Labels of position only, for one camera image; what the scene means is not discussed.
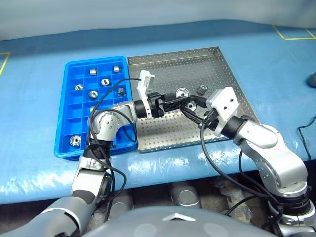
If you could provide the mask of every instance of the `blue tablecloth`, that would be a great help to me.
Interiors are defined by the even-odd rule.
[[[310,36],[304,29],[281,31],[286,37]],[[70,193],[77,161],[53,153],[67,62],[212,46],[220,47],[260,122],[278,129],[287,146],[307,160],[296,128],[316,114],[316,89],[306,84],[316,70],[316,39],[284,40],[271,25],[222,20],[7,40],[0,42],[0,53],[11,52],[0,76],[0,204]],[[304,134],[315,158],[316,124]],[[238,171],[239,148],[232,141],[207,147],[226,173]],[[115,155],[113,165],[127,174],[127,188],[217,175],[201,145]],[[255,165],[245,158],[244,169]],[[118,188],[122,178],[117,180]]]

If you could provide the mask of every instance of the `perforated metal tray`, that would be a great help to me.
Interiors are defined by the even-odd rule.
[[[190,95],[196,95],[199,85],[204,84],[209,88],[204,95],[207,98],[216,89],[231,86],[240,103],[237,115],[246,114],[258,122],[218,47],[129,57],[128,64],[132,78],[138,77],[141,70],[155,75],[152,92],[160,94],[184,87]],[[136,86],[137,82],[132,82],[134,100],[139,99]],[[195,112],[202,117],[205,109],[198,107]],[[136,126],[138,149],[143,152],[200,143],[200,129],[179,110],[168,112],[162,118],[141,119]],[[207,142],[227,140],[214,136],[210,130],[205,131],[205,139]]]

